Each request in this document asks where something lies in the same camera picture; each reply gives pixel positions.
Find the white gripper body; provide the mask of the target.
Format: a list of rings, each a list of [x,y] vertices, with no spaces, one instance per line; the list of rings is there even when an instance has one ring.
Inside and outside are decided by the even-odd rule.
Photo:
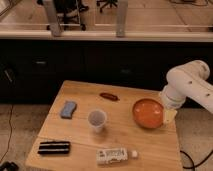
[[[159,96],[167,109],[178,109],[184,103],[184,96],[172,86],[165,86]]]

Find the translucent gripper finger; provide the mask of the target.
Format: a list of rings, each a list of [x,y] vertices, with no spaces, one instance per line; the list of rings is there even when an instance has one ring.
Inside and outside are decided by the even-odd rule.
[[[174,109],[165,109],[163,112],[163,123],[169,124],[171,123],[177,114],[177,111]]]

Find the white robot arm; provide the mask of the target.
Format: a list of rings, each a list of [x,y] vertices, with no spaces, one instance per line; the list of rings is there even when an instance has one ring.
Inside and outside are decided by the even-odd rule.
[[[213,85],[207,82],[209,66],[202,60],[194,60],[170,69],[167,84],[159,93],[162,101],[163,123],[172,122],[177,110],[190,98],[213,114]]]

